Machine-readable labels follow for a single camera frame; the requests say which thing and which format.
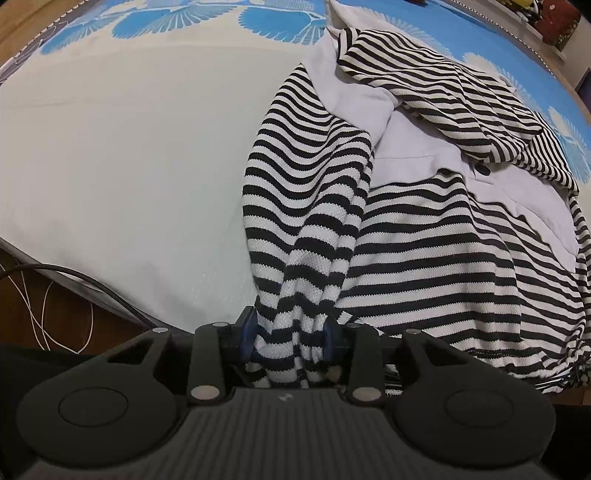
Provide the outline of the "black white striped hoodie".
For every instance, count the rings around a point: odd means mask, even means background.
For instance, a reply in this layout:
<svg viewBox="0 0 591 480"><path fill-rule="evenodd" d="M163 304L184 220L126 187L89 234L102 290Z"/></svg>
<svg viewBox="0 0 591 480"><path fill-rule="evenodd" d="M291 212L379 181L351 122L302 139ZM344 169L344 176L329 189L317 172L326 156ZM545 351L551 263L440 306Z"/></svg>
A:
<svg viewBox="0 0 591 480"><path fill-rule="evenodd" d="M501 76L368 9L328 11L246 164L250 381L325 381L329 325L359 323L422 330L545 394L588 384L590 232L556 130Z"/></svg>

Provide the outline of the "wooden bed frame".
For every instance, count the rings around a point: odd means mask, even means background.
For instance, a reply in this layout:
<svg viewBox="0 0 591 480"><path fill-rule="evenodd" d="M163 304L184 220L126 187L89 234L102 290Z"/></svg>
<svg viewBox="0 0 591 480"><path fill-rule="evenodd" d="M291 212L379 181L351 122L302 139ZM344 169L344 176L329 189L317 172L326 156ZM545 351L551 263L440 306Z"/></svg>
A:
<svg viewBox="0 0 591 480"><path fill-rule="evenodd" d="M567 91L590 125L590 112L565 74L568 57L543 41L542 34L523 16L509 10L498 1L439 1L439 4L457 17L487 30L497 39L508 41L514 50L528 57L548 71Z"/></svg>

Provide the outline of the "red patterned cushion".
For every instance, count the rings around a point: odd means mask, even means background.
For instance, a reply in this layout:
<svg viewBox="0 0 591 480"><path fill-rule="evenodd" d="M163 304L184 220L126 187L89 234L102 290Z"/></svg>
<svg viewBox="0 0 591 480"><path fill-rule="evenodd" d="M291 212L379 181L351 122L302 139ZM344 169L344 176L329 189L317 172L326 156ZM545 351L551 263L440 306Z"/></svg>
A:
<svg viewBox="0 0 591 480"><path fill-rule="evenodd" d="M535 29L543 41L562 51L576 30L582 14L567 0L544 0L539 2L540 18Z"/></svg>

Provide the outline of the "blue white patterned bedsheet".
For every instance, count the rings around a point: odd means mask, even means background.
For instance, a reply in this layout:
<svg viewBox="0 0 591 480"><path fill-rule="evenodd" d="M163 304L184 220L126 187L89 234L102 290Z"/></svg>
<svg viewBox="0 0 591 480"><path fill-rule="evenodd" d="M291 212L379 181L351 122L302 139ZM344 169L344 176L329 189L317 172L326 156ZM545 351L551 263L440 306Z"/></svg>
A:
<svg viewBox="0 0 591 480"><path fill-rule="evenodd" d="M252 303L242 176L320 1L101 1L1 74L1 244L192 330Z"/></svg>

